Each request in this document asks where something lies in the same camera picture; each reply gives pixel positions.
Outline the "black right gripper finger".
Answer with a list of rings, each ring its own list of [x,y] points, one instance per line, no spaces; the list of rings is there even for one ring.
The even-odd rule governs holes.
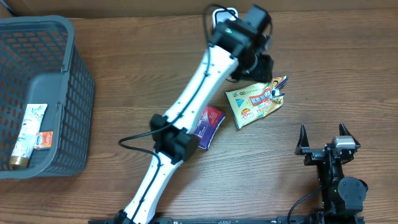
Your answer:
[[[308,137],[307,137],[307,132],[305,129],[305,125],[302,124],[300,127],[300,136],[298,139],[297,146],[295,148],[295,155],[304,155],[308,153],[310,150],[309,142],[308,142]]]
[[[339,132],[340,132],[340,136],[349,136],[353,139],[354,143],[355,143],[355,148],[360,148],[361,145],[360,143],[356,140],[356,138],[354,136],[351,135],[351,133],[348,131],[347,127],[344,125],[343,122],[341,122],[339,124]]]

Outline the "yellow wet wipes pack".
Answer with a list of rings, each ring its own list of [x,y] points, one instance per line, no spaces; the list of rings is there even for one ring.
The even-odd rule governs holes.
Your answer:
[[[285,95],[280,89],[288,79],[288,76],[275,77],[268,83],[255,83],[225,92],[236,127],[241,129],[279,109],[284,103]]]

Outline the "red Carefree pad pack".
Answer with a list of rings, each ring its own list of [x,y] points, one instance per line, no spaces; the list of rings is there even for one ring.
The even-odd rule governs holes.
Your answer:
[[[205,107],[193,133],[200,139],[198,147],[209,150],[211,141],[224,118],[225,115],[222,111],[211,106]]]

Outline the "Kleenex tissue pack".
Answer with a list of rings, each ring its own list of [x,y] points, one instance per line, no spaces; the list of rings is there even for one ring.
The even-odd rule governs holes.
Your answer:
[[[34,149],[43,150],[52,147],[53,132],[39,132],[35,135]]]

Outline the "white Pantene shampoo tube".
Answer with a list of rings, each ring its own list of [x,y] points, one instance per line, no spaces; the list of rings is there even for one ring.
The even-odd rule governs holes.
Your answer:
[[[21,130],[11,153],[11,169],[27,167],[34,150],[36,134],[40,131],[46,109],[47,104],[26,105]]]

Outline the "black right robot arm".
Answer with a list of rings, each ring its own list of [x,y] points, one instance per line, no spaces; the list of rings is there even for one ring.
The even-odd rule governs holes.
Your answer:
[[[325,144],[322,149],[312,149],[309,145],[304,125],[300,127],[295,154],[303,156],[306,166],[316,166],[320,188],[299,199],[289,210],[287,222],[292,221],[292,212],[304,200],[320,193],[322,209],[312,211],[302,223],[364,223],[358,213],[363,211],[368,185],[355,177],[346,177],[343,165],[354,159],[361,147],[343,123],[339,124],[339,135]]]

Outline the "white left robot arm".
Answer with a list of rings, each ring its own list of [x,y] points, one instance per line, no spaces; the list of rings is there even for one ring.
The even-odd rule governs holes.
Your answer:
[[[116,214],[114,223],[149,223],[153,219],[170,178],[195,153],[197,122],[225,78],[263,83],[272,79],[272,58],[263,53],[272,38],[264,33],[272,30],[271,16],[257,5],[243,19],[235,12],[231,16],[233,20],[219,22],[211,34],[205,34],[206,50],[195,74],[163,115],[153,115],[150,131],[119,140],[119,145],[126,147],[126,141],[152,136],[155,144],[136,195]]]

